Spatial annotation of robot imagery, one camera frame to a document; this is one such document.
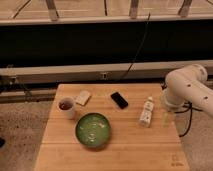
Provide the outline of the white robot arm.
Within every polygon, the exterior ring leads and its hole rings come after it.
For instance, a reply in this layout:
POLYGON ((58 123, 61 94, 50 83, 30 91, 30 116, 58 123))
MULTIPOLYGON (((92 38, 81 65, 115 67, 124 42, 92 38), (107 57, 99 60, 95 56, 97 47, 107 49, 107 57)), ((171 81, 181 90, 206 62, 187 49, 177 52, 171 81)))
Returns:
POLYGON ((175 111, 189 101, 213 118, 213 90, 205 85, 207 77, 207 70, 199 64, 169 72, 161 97, 165 108, 175 111))

